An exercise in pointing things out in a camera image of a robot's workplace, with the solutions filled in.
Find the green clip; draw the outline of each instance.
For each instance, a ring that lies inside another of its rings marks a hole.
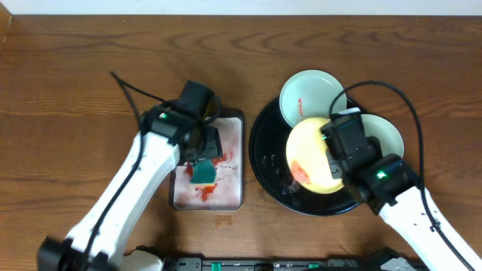
[[[221,263],[212,263],[211,271],[221,271]]]

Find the wooden table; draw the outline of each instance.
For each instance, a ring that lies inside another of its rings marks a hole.
[[[124,161],[136,124],[108,71],[166,99],[187,79],[199,81],[244,111],[249,135],[261,109],[305,69],[326,70],[344,86],[374,79],[407,93],[423,124],[427,186],[482,254],[481,18],[18,16],[0,56],[0,269],[34,269],[45,236],[63,239]],[[353,96],[393,121],[417,167],[402,101],[377,87]],[[154,104],[135,100],[141,110]],[[299,215],[263,191],[247,156],[245,165],[239,210],[175,212],[164,183],[128,248],[324,258],[389,246],[415,256],[367,206]]]

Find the yellow plate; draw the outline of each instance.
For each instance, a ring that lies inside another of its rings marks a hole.
[[[311,117],[298,123],[286,143],[286,160],[293,178],[314,193],[334,193],[343,188],[341,178],[334,179],[326,152],[328,146],[320,131],[328,120]]]

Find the green sponge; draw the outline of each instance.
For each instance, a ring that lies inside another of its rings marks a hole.
[[[193,178],[191,184],[197,186],[214,186],[216,181],[216,168],[211,160],[201,160],[193,166]]]

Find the sauce stain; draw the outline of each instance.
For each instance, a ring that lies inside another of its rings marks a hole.
[[[201,199],[203,199],[203,201],[207,201],[208,195],[211,194],[212,192],[214,192],[214,190],[216,189],[217,186],[218,186],[218,184],[214,184],[213,186],[208,186],[208,187],[202,187],[201,188]]]
[[[300,114],[301,117],[304,117],[304,114],[303,114],[303,101],[301,101],[301,98],[298,99],[298,113]]]
[[[227,161],[227,154],[226,153],[223,154],[223,157],[211,159],[212,165],[214,165],[214,166],[217,166],[220,162],[225,162],[225,161]]]
[[[194,174],[193,166],[191,166],[191,165],[186,166],[185,171],[191,178],[193,178],[193,174]]]
[[[231,215],[216,215],[216,227],[233,226],[233,216]]]
[[[304,171],[303,168],[298,164],[298,162],[293,161],[291,164],[291,173],[293,178],[296,181],[299,181],[302,184],[310,184],[310,177],[308,176],[307,172]]]

